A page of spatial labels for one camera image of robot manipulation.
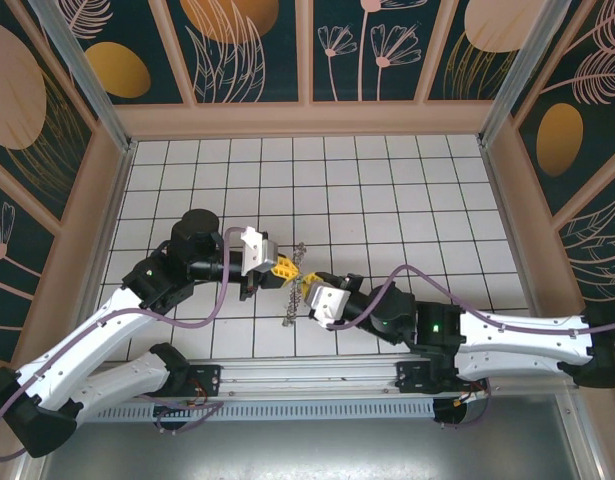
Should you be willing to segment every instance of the yellow object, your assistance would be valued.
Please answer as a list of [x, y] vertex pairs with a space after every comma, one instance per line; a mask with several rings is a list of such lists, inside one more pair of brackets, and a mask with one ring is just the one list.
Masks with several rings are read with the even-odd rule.
[[0, 145], [12, 150], [32, 145], [46, 111], [43, 71], [25, 44], [0, 25]]
[[547, 110], [538, 128], [538, 165], [551, 177], [562, 175], [574, 163], [582, 143], [580, 113], [567, 103], [557, 103]]
[[483, 52], [519, 50], [544, 3], [545, 0], [470, 0], [465, 10], [467, 39]]
[[271, 272], [280, 278], [285, 279], [285, 283], [283, 283], [283, 287], [291, 282], [294, 278], [298, 276], [300, 273], [298, 268], [294, 263], [289, 260], [287, 257], [278, 257], [278, 264], [271, 269]]
[[316, 273], [310, 273], [308, 275], [305, 275], [303, 277], [302, 283], [300, 284], [300, 290], [302, 291], [303, 298], [307, 298], [307, 295], [309, 294], [309, 288], [312, 283], [322, 281], [323, 279], [316, 275]]
[[251, 20], [261, 37], [272, 29], [278, 19], [278, 0], [180, 0], [180, 4], [200, 33], [221, 43], [251, 40], [247, 19]]
[[105, 91], [122, 98], [144, 95], [151, 87], [149, 70], [143, 61], [124, 45], [101, 42], [85, 51]]

